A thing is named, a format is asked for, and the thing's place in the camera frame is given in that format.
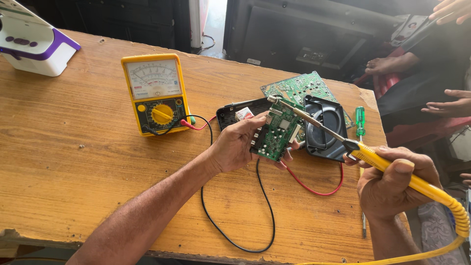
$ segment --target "green circuit board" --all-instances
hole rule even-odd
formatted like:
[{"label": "green circuit board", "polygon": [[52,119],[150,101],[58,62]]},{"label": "green circuit board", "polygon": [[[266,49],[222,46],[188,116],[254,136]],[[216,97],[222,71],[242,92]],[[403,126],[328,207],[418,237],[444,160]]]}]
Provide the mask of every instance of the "green circuit board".
[{"label": "green circuit board", "polygon": [[[283,98],[300,106],[304,106],[304,96],[306,95],[312,95],[314,97],[339,103],[316,71],[310,74],[303,74],[278,81],[276,83],[263,85],[260,89],[265,97],[281,95]],[[343,114],[345,116],[345,126],[347,129],[354,127],[355,123],[345,110],[343,111]],[[304,140],[304,131],[303,126],[296,137],[298,141]]]},{"label": "green circuit board", "polygon": [[[303,106],[286,99],[280,98],[279,100],[303,111],[305,110]],[[273,103],[267,115],[267,123],[262,126],[258,132],[258,137],[252,142],[250,152],[280,162],[288,144],[293,142],[303,124],[301,117],[286,108],[282,103],[279,101]]]}]

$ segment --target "yellow knob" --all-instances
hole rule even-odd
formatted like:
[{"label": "yellow knob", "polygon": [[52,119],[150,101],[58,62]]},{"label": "yellow knob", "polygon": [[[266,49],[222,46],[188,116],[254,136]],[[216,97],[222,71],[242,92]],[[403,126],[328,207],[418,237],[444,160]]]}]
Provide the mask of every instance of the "yellow knob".
[{"label": "yellow knob", "polygon": [[152,119],[158,124],[167,124],[173,119],[173,110],[164,104],[157,105],[152,109]]}]

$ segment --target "white purple device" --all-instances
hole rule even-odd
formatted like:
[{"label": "white purple device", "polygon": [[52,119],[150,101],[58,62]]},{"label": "white purple device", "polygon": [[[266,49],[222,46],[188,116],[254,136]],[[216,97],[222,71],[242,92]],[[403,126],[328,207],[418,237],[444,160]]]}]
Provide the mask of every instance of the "white purple device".
[{"label": "white purple device", "polygon": [[0,53],[16,69],[58,76],[80,49],[78,43],[15,0],[0,0],[0,20]]}]

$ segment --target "wooden tabletop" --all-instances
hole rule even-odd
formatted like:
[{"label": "wooden tabletop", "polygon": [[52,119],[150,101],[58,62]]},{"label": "wooden tabletop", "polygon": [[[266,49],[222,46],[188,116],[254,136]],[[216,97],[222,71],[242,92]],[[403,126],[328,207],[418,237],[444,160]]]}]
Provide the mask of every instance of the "wooden tabletop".
[{"label": "wooden tabletop", "polygon": [[[177,53],[192,114],[210,118],[217,108],[262,98],[259,87],[297,74],[129,41],[65,31],[82,49],[65,71],[48,77],[15,70],[0,56],[0,240],[78,248],[114,210],[170,176],[209,146],[209,131],[141,137],[120,59]],[[327,86],[354,117],[364,106],[367,145],[386,144],[373,93],[332,80]],[[211,122],[215,139],[216,121]],[[203,125],[197,120],[198,127]],[[355,138],[354,129],[349,137]],[[339,183],[339,163],[295,151],[289,167],[318,192]],[[260,254],[232,246],[206,217],[196,193],[172,219],[149,255],[222,263],[300,263],[373,260],[362,239],[358,167],[344,167],[337,193],[316,196],[287,171],[260,163],[274,210],[276,237]],[[264,248],[271,216],[255,174],[255,161],[219,174],[205,185],[212,218],[236,243]]]}]

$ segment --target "bare foot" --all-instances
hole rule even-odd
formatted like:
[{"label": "bare foot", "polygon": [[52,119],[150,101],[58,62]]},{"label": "bare foot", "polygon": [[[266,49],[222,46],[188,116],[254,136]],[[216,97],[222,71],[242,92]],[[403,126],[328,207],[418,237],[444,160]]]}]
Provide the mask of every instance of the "bare foot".
[{"label": "bare foot", "polygon": [[399,57],[376,58],[366,64],[365,73],[369,75],[385,75],[404,72],[419,61],[420,59],[410,52]]},{"label": "bare foot", "polygon": [[464,178],[463,184],[471,187],[471,174],[463,173],[460,174],[460,177]]}]

